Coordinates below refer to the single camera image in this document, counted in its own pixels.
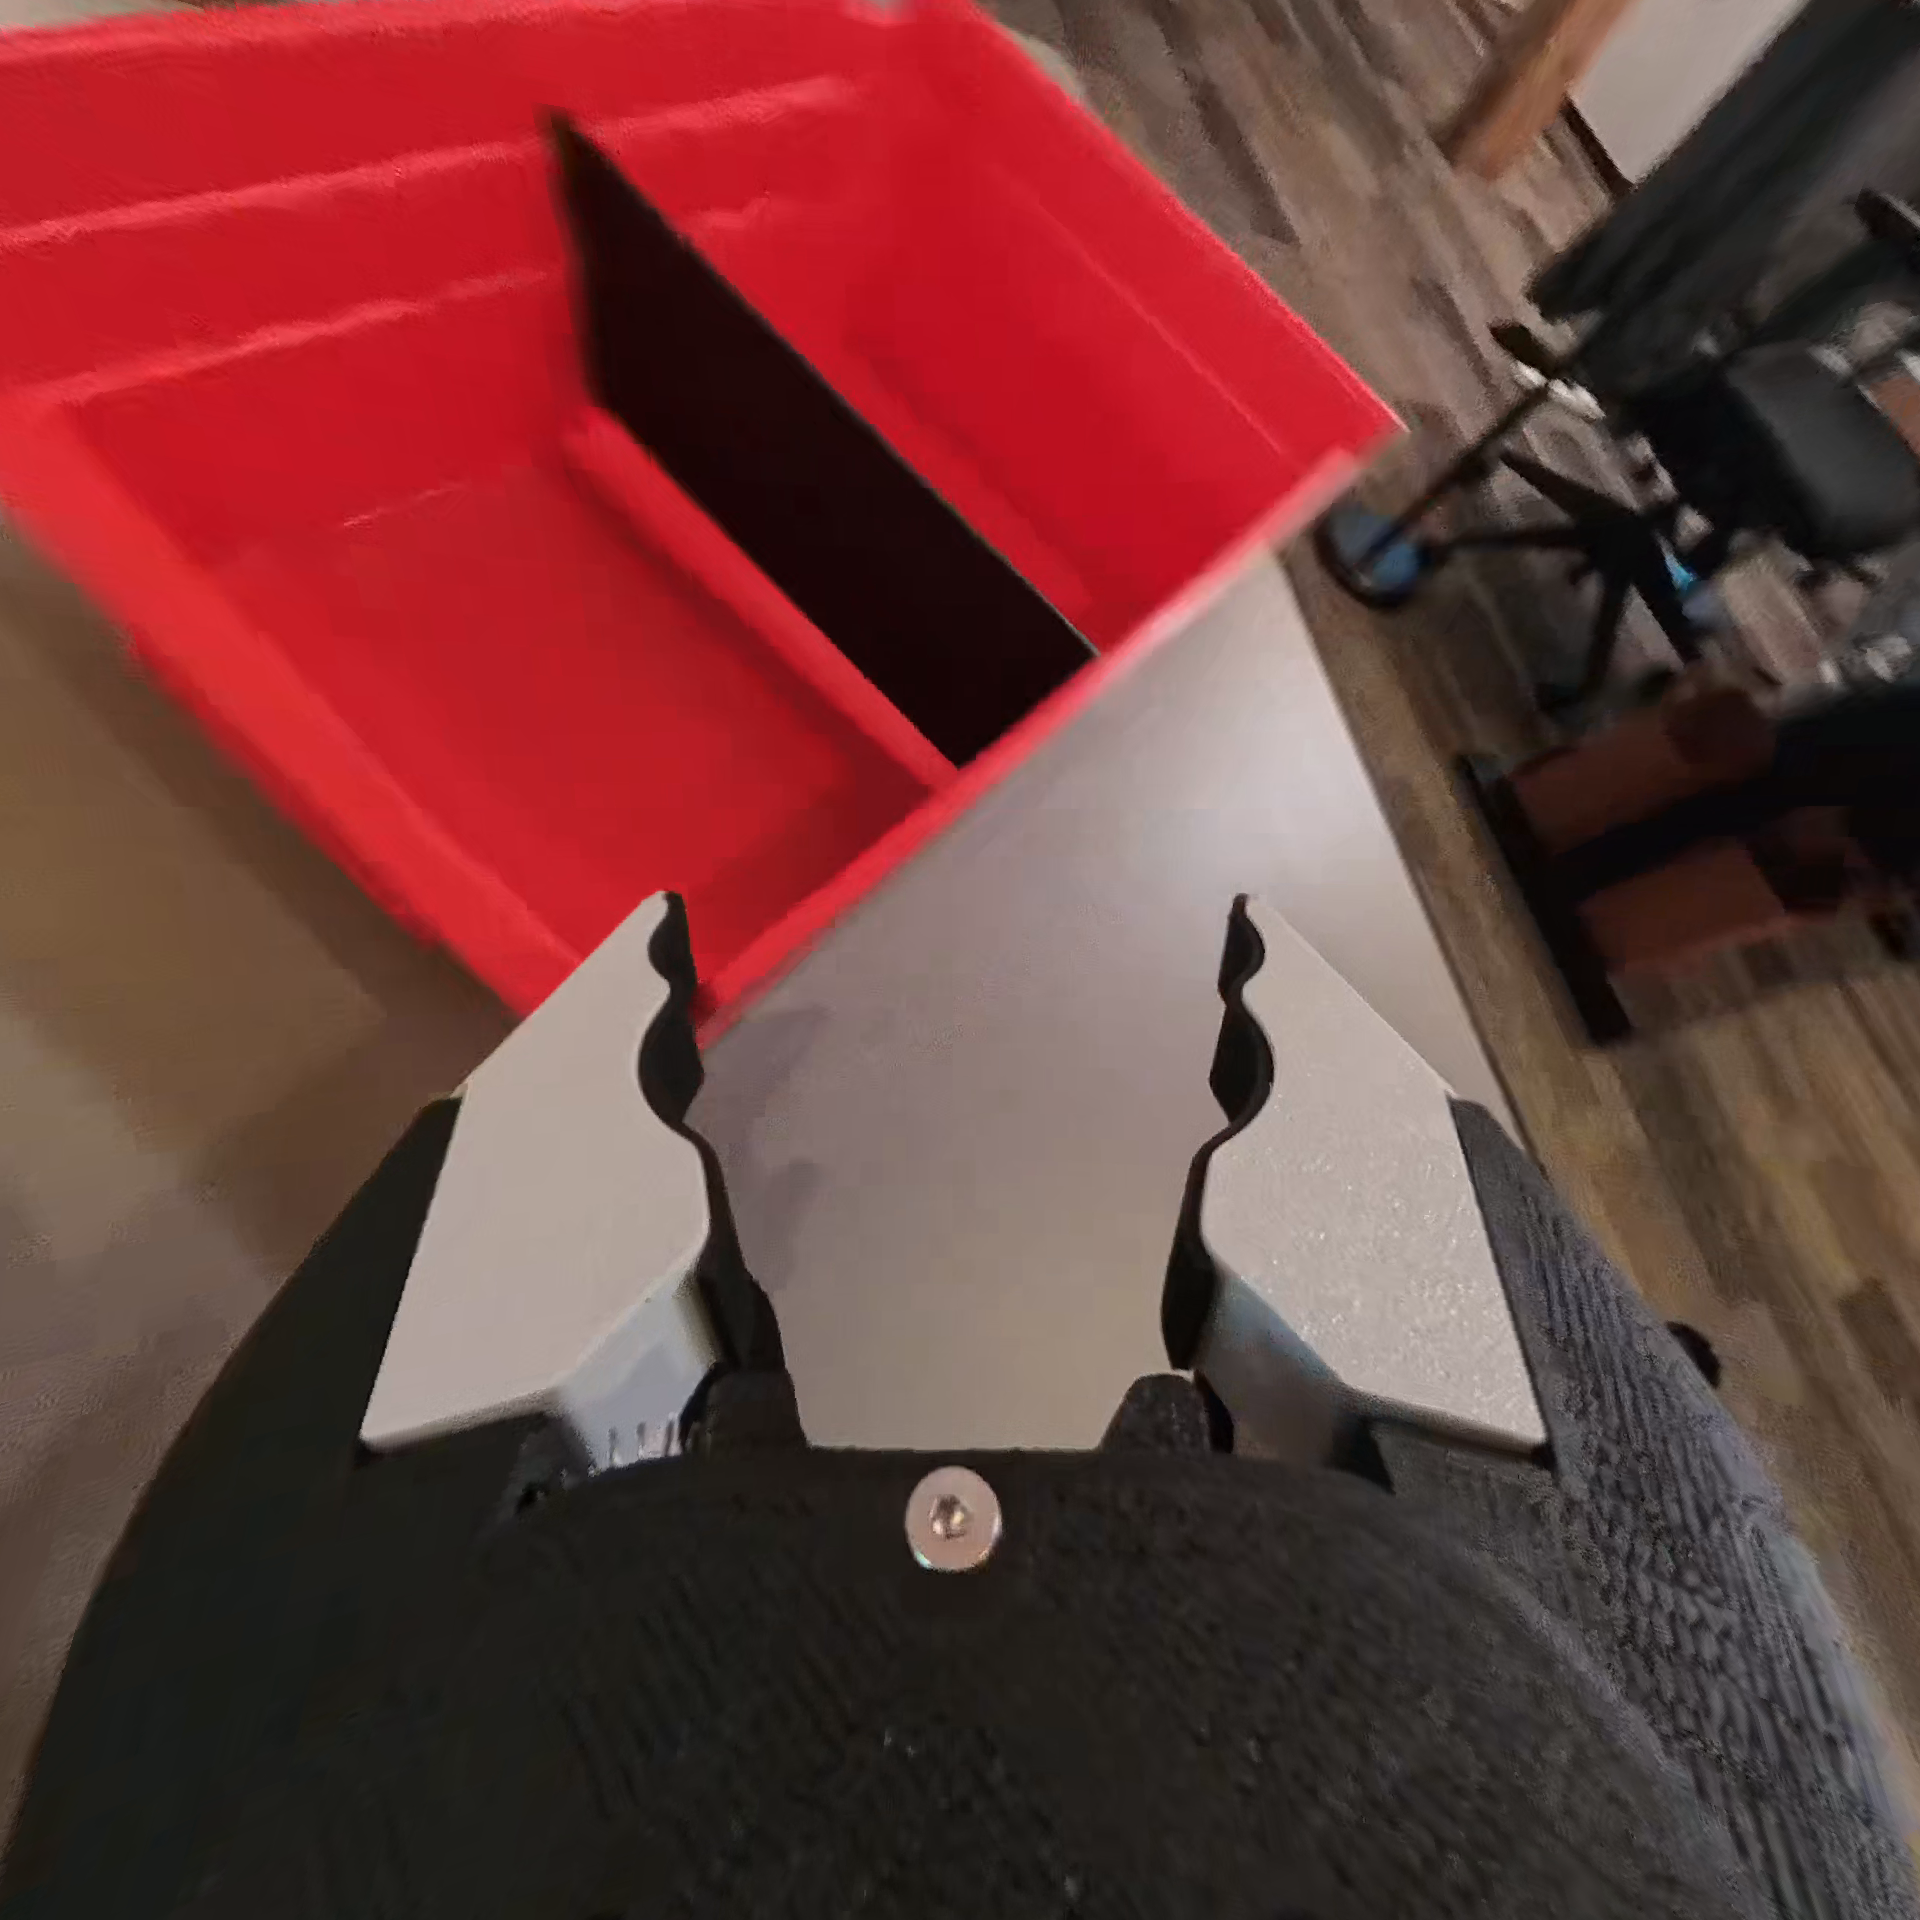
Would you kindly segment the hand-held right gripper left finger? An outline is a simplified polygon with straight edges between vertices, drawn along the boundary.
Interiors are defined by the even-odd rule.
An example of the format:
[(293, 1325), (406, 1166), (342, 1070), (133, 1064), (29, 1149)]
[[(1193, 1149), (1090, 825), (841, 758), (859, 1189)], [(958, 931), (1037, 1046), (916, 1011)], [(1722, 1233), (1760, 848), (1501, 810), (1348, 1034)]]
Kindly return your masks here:
[(532, 1417), (585, 1469), (688, 1448), (714, 1379), (785, 1376), (705, 1087), (688, 910), (651, 894), (454, 1096), (363, 1416), (396, 1454)]

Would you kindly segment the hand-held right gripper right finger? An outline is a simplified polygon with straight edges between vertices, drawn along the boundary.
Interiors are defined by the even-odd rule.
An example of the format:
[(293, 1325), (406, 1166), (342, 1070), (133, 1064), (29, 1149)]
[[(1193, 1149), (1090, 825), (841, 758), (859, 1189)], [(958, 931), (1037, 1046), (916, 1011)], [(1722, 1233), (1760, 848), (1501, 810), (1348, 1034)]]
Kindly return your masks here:
[(1540, 1453), (1548, 1425), (1451, 1087), (1278, 912), (1236, 897), (1164, 1280), (1168, 1363), (1234, 1453), (1378, 1426)]

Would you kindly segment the red plastic bin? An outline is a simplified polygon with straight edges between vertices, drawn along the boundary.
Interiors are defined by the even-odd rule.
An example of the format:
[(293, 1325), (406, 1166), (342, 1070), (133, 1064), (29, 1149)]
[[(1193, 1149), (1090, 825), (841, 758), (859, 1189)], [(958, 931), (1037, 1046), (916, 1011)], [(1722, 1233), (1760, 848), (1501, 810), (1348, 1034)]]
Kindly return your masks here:
[[(1094, 648), (964, 767), (595, 418), (569, 114)], [(709, 1016), (1398, 432), (973, 6), (4, 33), (4, 512), (257, 790), (532, 1013), (680, 894)]]

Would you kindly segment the black bin divider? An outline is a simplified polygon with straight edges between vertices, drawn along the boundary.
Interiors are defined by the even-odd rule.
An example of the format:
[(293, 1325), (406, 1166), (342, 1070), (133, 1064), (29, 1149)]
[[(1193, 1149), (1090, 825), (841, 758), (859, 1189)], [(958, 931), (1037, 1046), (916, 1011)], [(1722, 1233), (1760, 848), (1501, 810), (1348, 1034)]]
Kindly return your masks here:
[(724, 587), (769, 591), (853, 713), (964, 767), (1098, 653), (565, 113), (544, 119), (595, 418), (634, 506), (641, 461), (714, 529)]

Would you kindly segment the black office chair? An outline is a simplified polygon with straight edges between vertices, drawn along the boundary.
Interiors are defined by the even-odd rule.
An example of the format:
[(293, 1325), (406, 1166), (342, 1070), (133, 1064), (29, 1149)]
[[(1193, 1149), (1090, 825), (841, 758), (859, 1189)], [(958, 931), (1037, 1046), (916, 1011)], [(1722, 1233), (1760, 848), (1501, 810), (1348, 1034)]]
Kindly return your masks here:
[[(1550, 719), (1600, 697), (1629, 602), (1694, 665), (1716, 578), (1755, 545), (1797, 559), (1803, 587), (1835, 577), (1873, 586), (1867, 565), (1916, 535), (1916, 449), (1870, 393), (1882, 367), (1916, 349), (1916, 320), (1862, 363), (1832, 338), (1880, 301), (1916, 315), (1917, 217), (1877, 189), (1857, 194), (1853, 215), (1861, 240), (1829, 270), (1635, 398), (1604, 400), (1585, 349), (1550, 349), (1518, 320), (1496, 327), (1524, 393), (1401, 512), (1350, 498), (1328, 510), (1312, 529), (1323, 571), (1353, 602), (1393, 611), (1464, 554), (1571, 555), (1569, 582), (1593, 582), (1598, 603), (1577, 678), (1533, 688)], [(1633, 498), (1506, 449), (1550, 403), (1644, 455)]]

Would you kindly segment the wooden table leg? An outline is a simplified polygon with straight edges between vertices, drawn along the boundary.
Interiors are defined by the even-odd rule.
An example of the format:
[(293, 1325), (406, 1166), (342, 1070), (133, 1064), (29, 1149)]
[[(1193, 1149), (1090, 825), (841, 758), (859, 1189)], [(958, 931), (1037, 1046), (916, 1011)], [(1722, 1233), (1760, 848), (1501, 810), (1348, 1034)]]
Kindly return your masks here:
[(1635, 3), (1531, 3), (1484, 65), (1441, 141), (1464, 176), (1497, 181), (1526, 157)]

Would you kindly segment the brown stool with black frame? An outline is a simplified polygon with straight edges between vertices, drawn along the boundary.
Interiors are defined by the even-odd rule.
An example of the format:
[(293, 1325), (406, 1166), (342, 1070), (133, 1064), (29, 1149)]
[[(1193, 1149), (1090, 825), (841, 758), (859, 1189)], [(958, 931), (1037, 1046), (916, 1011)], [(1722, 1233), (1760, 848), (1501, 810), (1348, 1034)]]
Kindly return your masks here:
[(1454, 769), (1603, 1049), (1635, 1035), (1620, 987), (1798, 929), (1857, 921), (1916, 958), (1916, 674), (1779, 705), (1680, 681), (1526, 760)]

